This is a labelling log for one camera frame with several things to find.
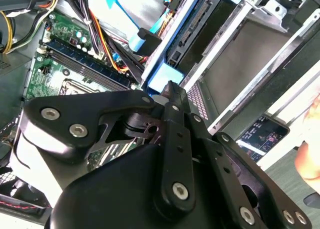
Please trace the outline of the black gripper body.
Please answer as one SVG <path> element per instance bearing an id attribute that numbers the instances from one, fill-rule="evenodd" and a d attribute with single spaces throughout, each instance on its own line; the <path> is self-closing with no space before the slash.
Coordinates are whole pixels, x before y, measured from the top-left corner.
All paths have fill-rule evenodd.
<path id="1" fill-rule="evenodd" d="M 166 119 L 160 138 L 72 182 L 51 229 L 180 229 L 196 207 L 191 132 Z"/>

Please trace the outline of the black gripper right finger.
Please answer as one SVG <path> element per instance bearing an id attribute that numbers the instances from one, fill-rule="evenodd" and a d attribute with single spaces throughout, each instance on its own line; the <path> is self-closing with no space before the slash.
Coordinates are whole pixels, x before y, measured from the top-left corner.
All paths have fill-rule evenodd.
<path id="1" fill-rule="evenodd" d="M 310 229 L 306 214 L 226 133 L 211 135 L 179 90 L 191 134 L 196 206 L 181 229 Z"/>

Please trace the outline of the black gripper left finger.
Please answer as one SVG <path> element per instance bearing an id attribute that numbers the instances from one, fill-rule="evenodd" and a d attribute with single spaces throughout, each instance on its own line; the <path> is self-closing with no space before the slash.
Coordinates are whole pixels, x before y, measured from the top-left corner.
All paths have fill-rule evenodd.
<path id="1" fill-rule="evenodd" d="M 21 139 L 67 166 L 83 163 L 98 149 L 134 138 L 145 140 L 140 146 L 155 144 L 165 120 L 177 121 L 186 115 L 180 89 L 169 82 L 161 93 L 164 104 L 140 90 L 38 97 L 23 110 Z M 72 178 L 63 192 L 81 177 Z"/>

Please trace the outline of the person's bare hand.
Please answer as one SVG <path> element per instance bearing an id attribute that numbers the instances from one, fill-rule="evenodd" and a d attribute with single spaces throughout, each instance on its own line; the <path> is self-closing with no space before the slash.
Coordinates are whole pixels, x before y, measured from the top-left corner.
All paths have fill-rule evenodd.
<path id="1" fill-rule="evenodd" d="M 305 180 L 320 177 L 320 96 L 313 101 L 302 123 L 304 142 L 297 151 L 295 166 Z"/>

